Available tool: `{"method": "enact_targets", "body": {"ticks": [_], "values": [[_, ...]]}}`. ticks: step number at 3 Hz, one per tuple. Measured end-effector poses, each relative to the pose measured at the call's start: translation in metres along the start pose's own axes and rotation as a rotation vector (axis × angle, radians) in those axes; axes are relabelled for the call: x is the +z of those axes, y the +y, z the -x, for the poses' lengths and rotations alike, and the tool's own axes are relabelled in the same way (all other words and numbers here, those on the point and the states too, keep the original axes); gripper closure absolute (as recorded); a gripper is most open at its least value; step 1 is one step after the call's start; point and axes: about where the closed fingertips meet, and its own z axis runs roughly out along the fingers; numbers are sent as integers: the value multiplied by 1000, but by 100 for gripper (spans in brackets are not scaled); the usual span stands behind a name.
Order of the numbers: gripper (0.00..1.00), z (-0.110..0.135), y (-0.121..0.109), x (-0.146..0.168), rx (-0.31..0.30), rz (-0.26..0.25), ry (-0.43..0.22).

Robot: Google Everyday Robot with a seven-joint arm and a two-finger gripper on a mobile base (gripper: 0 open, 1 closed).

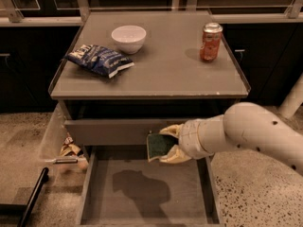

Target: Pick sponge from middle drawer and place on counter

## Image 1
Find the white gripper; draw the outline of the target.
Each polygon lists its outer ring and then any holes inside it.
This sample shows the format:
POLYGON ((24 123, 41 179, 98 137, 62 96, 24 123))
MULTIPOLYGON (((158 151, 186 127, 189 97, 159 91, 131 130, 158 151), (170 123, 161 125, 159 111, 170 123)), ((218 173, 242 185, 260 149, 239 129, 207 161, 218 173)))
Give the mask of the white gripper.
POLYGON ((162 129, 159 133, 178 138, 179 146, 174 145, 168 153, 160 157, 159 161, 165 164, 181 164, 190 158, 199 160, 211 156, 199 140, 202 135, 199 126, 202 122, 202 119, 192 119, 182 125, 174 124, 162 129))

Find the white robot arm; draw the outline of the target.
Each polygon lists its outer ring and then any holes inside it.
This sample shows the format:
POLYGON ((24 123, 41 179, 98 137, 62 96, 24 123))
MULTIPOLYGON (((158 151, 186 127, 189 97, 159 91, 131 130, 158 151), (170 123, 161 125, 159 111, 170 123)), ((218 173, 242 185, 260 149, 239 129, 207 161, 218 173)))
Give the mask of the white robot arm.
POLYGON ((251 149, 303 175, 303 135, 275 114, 249 102, 237 103, 208 119, 191 119, 160 131, 178 143, 160 157, 168 164, 202 159, 218 152, 251 149))

